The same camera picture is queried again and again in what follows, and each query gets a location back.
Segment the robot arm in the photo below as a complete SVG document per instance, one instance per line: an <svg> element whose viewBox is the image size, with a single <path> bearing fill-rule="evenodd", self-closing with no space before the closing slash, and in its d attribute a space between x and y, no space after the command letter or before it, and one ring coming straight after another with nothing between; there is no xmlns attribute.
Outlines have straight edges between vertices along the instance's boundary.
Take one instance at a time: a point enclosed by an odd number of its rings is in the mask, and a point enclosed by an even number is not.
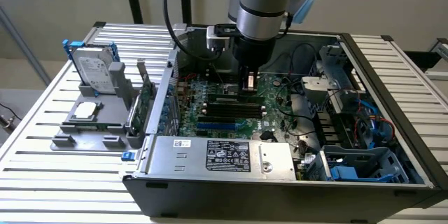
<svg viewBox="0 0 448 224"><path fill-rule="evenodd" d="M231 0L230 19L236 25L223 24L208 28L207 46L220 52L231 45L239 61L239 86L243 92L256 91L259 67L268 63L282 22L294 14L302 23L314 0Z"/></svg>

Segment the capacitor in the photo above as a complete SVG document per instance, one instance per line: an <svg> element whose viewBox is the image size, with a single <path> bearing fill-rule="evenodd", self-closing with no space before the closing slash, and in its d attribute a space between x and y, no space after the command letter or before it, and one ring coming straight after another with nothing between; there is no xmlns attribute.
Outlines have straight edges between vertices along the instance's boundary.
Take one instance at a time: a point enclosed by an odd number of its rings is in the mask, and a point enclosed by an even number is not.
<svg viewBox="0 0 448 224"><path fill-rule="evenodd" d="M282 85L282 80L280 79L275 79L272 81L272 86L275 86L278 88L278 87L280 87L280 85Z"/></svg>

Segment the warning label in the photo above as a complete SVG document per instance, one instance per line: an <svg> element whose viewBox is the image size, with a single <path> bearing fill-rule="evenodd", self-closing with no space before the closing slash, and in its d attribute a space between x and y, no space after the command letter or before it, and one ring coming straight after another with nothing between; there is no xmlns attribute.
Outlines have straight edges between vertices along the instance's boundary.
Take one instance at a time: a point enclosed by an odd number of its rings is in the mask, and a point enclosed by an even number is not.
<svg viewBox="0 0 448 224"><path fill-rule="evenodd" d="M248 142L207 141L207 170L251 172Z"/></svg>

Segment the white wall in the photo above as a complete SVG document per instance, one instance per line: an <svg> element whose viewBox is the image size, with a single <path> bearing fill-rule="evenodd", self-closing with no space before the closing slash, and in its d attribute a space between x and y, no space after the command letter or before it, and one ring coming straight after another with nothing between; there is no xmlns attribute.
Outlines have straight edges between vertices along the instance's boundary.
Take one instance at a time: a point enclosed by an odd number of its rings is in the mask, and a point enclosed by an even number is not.
<svg viewBox="0 0 448 224"><path fill-rule="evenodd" d="M128 0L0 0L40 59L66 60L64 38L84 38L98 20L131 23ZM163 24L162 0L140 0L144 22ZM227 21L228 0L192 0L194 22ZM170 0L172 22L182 21L180 0ZM448 37L448 1L318 0L306 23L295 29L392 35L404 49L426 50L436 37ZM0 57L23 57L0 31Z"/></svg>

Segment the white label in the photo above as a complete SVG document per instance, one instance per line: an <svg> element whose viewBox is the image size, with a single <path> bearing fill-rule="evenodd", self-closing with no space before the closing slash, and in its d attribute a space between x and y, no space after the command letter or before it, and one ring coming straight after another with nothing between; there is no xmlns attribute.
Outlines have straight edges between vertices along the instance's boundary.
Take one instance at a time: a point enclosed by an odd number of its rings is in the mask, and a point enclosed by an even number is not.
<svg viewBox="0 0 448 224"><path fill-rule="evenodd" d="M107 64L102 59L79 57L80 67L91 87L99 93L115 93Z"/></svg>
<svg viewBox="0 0 448 224"><path fill-rule="evenodd" d="M191 140L175 140L174 147L191 147Z"/></svg>

